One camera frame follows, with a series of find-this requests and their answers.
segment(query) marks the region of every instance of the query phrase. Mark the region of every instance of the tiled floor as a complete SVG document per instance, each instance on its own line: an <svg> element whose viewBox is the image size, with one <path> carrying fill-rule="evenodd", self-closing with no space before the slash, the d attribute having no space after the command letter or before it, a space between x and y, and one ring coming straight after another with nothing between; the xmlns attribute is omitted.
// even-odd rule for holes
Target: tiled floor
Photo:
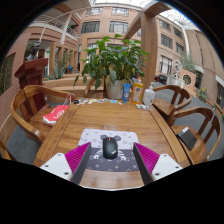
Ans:
<svg viewBox="0 0 224 224"><path fill-rule="evenodd" d="M155 83L154 87L161 86L161 85L163 84L157 82ZM171 90L163 90L160 92L156 92L155 97L164 99L170 102L172 95L173 94ZM192 97L191 104L188 105L186 108L195 107L195 106L202 106L202 107L207 107L212 109L210 105L203 103L197 97ZM210 160L216 160L221 158L224 151L224 123L222 122L220 118L219 120L221 125L222 137ZM203 123L203 116L200 114L194 114L194 115L189 115L188 117L178 119L174 123L174 125L191 126L195 130L199 130L202 123ZM205 130L205 134L207 134L207 131L209 128L210 128L210 125L207 126ZM214 132L206 144L207 150L208 150L207 153L209 153L209 151L212 149L212 146L214 145L216 139L217 139L217 136L216 136L216 133ZM16 128L16 130L12 134L9 140L9 143L7 145L8 150L14 155L14 157L19 162L26 163L26 164L33 164L34 158L39 150L39 147L40 146L36 142L32 141L26 136L25 132L20 127Z"/></svg>

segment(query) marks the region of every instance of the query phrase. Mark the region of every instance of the small bottle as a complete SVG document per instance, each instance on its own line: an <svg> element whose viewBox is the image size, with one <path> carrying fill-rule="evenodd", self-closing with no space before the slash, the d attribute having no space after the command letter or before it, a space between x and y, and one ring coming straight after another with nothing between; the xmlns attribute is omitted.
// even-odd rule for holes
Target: small bottle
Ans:
<svg viewBox="0 0 224 224"><path fill-rule="evenodd" d="M133 83L133 93L131 103L133 104L141 103L143 87L144 85L141 83L141 78L139 77L138 81Z"/></svg>
<svg viewBox="0 0 224 224"><path fill-rule="evenodd" d="M153 100L155 98L155 92L153 91L153 84L154 82L151 82L151 86L149 87L149 89L146 89L144 92L143 103L146 106L152 105Z"/></svg>

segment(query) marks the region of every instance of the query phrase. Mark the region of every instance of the tree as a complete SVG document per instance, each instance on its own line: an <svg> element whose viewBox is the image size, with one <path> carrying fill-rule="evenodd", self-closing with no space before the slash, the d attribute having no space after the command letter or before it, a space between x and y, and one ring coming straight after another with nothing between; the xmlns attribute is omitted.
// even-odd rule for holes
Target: tree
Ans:
<svg viewBox="0 0 224 224"><path fill-rule="evenodd" d="M196 74L196 68L195 68L195 64L192 59L191 51L188 55L186 55L184 52L182 52L179 61L183 65L183 69Z"/></svg>

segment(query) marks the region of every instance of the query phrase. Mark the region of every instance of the plant pot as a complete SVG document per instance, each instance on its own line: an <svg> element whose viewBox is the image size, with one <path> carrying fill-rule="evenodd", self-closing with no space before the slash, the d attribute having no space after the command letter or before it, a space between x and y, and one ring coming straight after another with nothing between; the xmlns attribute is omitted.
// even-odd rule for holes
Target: plant pot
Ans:
<svg viewBox="0 0 224 224"><path fill-rule="evenodd" d="M114 100L122 99L123 89L121 89L121 80L116 80L114 85L110 81L109 86L106 86L106 88L108 98Z"/></svg>

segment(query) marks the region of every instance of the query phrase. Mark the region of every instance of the black mouse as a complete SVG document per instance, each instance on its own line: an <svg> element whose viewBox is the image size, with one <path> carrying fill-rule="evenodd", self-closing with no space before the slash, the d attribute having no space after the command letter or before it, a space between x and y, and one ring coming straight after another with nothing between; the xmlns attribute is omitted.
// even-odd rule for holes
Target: black mouse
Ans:
<svg viewBox="0 0 224 224"><path fill-rule="evenodd" d="M118 144L115 138L103 139L103 157L105 159L115 159L118 156Z"/></svg>

